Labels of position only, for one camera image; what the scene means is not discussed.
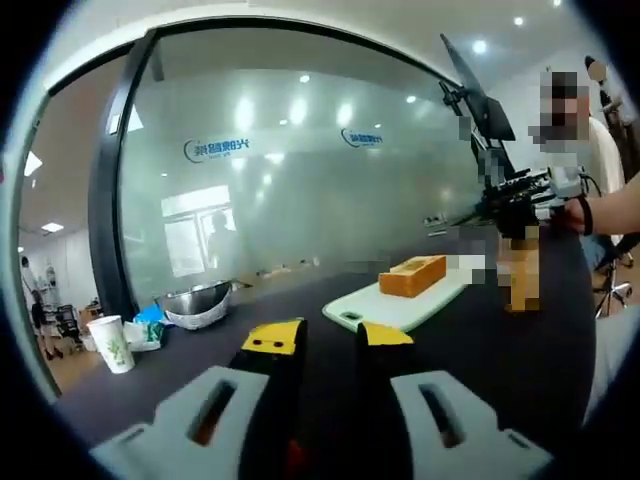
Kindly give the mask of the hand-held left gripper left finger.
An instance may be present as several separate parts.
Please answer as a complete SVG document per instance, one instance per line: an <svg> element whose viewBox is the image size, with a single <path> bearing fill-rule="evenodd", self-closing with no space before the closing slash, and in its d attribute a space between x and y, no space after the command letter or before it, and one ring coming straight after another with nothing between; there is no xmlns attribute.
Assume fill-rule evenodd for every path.
<svg viewBox="0 0 640 480"><path fill-rule="evenodd" d="M295 479L294 438L307 347L297 317L250 331L226 366L213 366L139 423L92 449L117 479Z"/></svg>

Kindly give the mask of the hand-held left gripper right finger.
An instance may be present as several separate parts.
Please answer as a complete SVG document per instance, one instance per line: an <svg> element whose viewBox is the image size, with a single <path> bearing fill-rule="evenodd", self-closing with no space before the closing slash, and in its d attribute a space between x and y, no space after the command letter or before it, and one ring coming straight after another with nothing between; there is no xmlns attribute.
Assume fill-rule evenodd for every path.
<svg viewBox="0 0 640 480"><path fill-rule="evenodd" d="M357 327L360 465L374 479L538 479L552 456L450 373L428 371L404 332Z"/></svg>

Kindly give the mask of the person's right hand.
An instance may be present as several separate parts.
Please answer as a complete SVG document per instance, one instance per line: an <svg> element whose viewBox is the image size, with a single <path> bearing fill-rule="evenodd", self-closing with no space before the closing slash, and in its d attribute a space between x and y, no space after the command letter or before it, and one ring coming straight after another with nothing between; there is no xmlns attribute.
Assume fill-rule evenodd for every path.
<svg viewBox="0 0 640 480"><path fill-rule="evenodd" d="M570 199L565 203L565 223L579 234L584 232L584 212L578 198Z"/></svg>

